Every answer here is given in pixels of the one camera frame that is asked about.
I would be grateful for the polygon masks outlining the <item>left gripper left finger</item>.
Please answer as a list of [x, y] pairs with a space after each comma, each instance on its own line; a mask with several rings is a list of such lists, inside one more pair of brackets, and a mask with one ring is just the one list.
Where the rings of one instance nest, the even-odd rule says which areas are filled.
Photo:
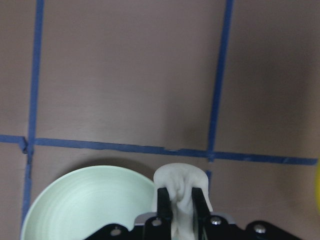
[[91, 240], [170, 240], [173, 211], [168, 190], [157, 190], [156, 211], [139, 215], [134, 220], [132, 230], [111, 223], [89, 236]]

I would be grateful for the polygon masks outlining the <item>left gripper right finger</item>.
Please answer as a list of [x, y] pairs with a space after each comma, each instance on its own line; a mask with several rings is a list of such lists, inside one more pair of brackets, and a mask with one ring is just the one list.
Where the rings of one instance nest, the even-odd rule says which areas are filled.
[[201, 188], [192, 188], [194, 220], [200, 240], [294, 240], [295, 236], [269, 222], [256, 220], [244, 229], [221, 213], [209, 210]]

